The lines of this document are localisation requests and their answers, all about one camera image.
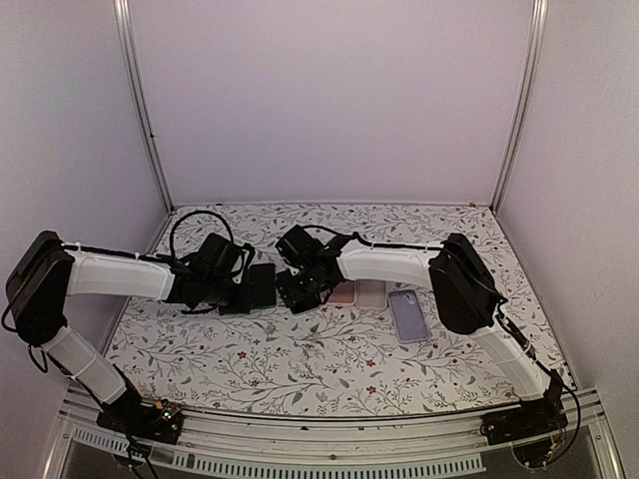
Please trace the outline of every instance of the white wall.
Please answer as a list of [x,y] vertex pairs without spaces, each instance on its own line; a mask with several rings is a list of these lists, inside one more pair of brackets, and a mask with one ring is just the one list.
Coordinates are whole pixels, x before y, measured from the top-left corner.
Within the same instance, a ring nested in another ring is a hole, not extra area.
[[532,1],[136,0],[178,204],[487,204]]
[[[146,247],[162,212],[112,2],[1,2],[0,38],[2,283],[43,229],[106,247]],[[73,301],[68,318],[99,343],[114,305]],[[26,345],[0,331],[0,477],[41,477],[64,391],[60,374],[37,371]]]
[[639,477],[639,2],[551,2],[502,219]]

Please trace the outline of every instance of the vertical metal post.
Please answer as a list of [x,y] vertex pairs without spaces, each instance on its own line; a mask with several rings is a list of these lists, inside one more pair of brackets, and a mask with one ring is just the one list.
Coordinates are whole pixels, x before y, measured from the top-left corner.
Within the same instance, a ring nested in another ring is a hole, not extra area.
[[526,120],[530,98],[532,97],[532,88],[535,74],[537,73],[537,64],[539,63],[539,57],[541,56],[541,45],[543,43],[543,32],[546,24],[547,8],[547,0],[534,0],[532,20],[530,23],[530,35],[528,37],[528,53],[526,55],[526,64],[523,79],[521,81],[521,89],[519,90],[519,100],[517,102],[515,118],[508,137],[506,153],[501,164],[499,178],[490,202],[490,208],[496,216],[499,215],[499,211],[506,195],[508,182],[512,175],[512,169],[515,164],[519,143],[521,141],[521,134]]
[[118,24],[118,33],[120,35],[120,43],[122,45],[122,54],[124,56],[129,83],[131,85],[131,93],[138,113],[138,120],[142,129],[142,135],[147,150],[149,166],[151,173],[160,195],[162,206],[167,213],[174,209],[174,203],[169,191],[169,184],[164,173],[164,168],[160,162],[158,154],[158,146],[156,145],[155,135],[151,128],[151,120],[149,111],[144,98],[142,89],[142,79],[140,77],[140,67],[138,65],[138,57],[136,54],[135,42],[133,40],[133,27],[131,25],[131,14],[129,11],[128,0],[114,0],[116,10],[116,21]]

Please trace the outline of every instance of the purple phone case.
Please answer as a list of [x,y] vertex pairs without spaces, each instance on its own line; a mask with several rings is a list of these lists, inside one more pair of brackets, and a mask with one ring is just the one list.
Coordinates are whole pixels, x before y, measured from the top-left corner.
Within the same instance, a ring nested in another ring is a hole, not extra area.
[[408,344],[430,338],[415,291],[392,291],[388,294],[388,304],[399,342]]

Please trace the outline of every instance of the robotic arm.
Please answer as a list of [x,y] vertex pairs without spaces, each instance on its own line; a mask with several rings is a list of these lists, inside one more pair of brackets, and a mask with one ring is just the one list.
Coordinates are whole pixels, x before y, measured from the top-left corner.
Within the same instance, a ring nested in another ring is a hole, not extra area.
[[197,252],[178,260],[82,248],[42,232],[9,276],[6,290],[14,327],[6,326],[4,316],[3,325],[17,332],[30,354],[40,347],[43,357],[46,353],[85,386],[103,409],[99,425],[175,444],[183,421],[179,407],[167,400],[144,405],[133,384],[68,324],[65,298],[127,295],[182,303],[191,311],[200,303],[213,304],[222,313],[275,305],[275,267],[271,265],[272,278],[264,275],[263,265],[255,277],[249,267],[252,252],[247,244],[238,246],[211,234]]
[[293,313],[324,303],[347,279],[379,279],[431,289],[443,325],[476,341],[520,398],[521,408],[484,416],[482,433],[489,443],[567,425],[559,375],[555,371],[548,375],[537,365],[534,348],[506,317],[506,299],[496,291],[492,275],[464,235],[425,244],[372,243],[358,234],[335,235],[323,244],[296,226],[276,248],[290,266],[278,274],[277,286]]

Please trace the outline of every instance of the floral tablecloth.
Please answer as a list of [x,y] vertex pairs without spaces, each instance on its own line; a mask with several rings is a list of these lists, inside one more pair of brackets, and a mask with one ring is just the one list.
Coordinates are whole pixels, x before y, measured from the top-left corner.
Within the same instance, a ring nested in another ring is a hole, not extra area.
[[[295,224],[320,224],[366,238],[426,242],[467,235],[510,298],[512,318],[532,337],[540,359],[568,370],[557,342],[492,213],[485,208],[424,206],[225,205],[205,207],[228,219],[236,242],[256,262],[284,267],[274,244]],[[182,208],[173,222],[194,210]],[[211,217],[180,227],[178,253],[208,233]],[[168,252],[168,235],[157,252]],[[265,414],[379,416],[449,412],[516,400],[501,370],[467,337],[437,319],[432,294],[416,289],[430,340],[403,345],[388,310],[324,306],[293,316],[278,307],[244,316],[184,316],[178,305],[133,298],[108,358],[141,392],[190,406]]]

